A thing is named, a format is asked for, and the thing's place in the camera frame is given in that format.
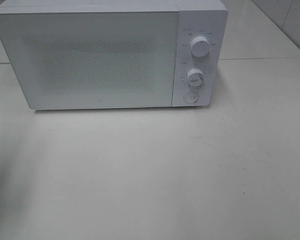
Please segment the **round white door button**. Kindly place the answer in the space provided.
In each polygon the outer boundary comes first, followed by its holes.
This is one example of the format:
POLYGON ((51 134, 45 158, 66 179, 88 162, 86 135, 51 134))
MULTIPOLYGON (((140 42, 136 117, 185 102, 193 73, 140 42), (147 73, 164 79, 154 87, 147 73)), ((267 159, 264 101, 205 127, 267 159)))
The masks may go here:
POLYGON ((194 104, 198 101, 199 94, 195 91, 189 91, 184 95, 183 99, 188 104, 194 104))

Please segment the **white upper power knob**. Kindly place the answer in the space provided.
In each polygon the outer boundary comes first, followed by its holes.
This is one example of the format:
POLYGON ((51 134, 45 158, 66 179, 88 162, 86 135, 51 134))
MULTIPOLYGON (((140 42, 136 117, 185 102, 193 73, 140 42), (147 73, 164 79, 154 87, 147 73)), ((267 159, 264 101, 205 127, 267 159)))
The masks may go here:
POLYGON ((201 58, 210 51, 210 39, 205 35, 197 35, 190 42, 190 50, 193 56, 201 58))

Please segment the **white microwave oven body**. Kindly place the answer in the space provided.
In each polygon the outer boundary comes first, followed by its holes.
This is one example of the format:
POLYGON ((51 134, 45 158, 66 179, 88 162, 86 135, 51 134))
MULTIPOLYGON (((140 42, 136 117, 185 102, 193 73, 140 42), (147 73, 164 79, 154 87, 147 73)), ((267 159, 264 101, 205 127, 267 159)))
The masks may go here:
POLYGON ((0 15, 155 12, 178 14, 171 104, 95 109, 209 105, 228 18, 228 11, 219 0, 6 0, 0 4, 0 15), (195 36, 202 35, 209 38, 210 50, 203 57, 195 57, 190 42, 195 36), (194 68, 203 72, 204 83, 200 87, 191 87, 187 83, 187 72, 194 68), (188 92, 197 92, 198 101, 185 102, 184 95, 188 92))

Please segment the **white microwave door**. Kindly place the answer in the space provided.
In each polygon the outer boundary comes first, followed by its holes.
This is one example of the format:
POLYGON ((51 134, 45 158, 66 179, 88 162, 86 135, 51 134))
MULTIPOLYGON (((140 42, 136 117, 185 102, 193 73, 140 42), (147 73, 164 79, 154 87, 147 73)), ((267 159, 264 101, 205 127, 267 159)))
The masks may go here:
POLYGON ((172 103, 177 12, 0 14, 31 109, 172 103))

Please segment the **white timer knob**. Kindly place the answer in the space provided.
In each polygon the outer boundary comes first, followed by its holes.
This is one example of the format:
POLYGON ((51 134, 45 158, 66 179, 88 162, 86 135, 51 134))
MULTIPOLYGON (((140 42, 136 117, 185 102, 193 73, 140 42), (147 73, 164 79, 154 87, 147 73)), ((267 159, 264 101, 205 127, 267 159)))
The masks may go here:
POLYGON ((199 68, 192 68, 186 74, 186 81, 190 87, 200 87, 204 83, 204 73, 199 68))

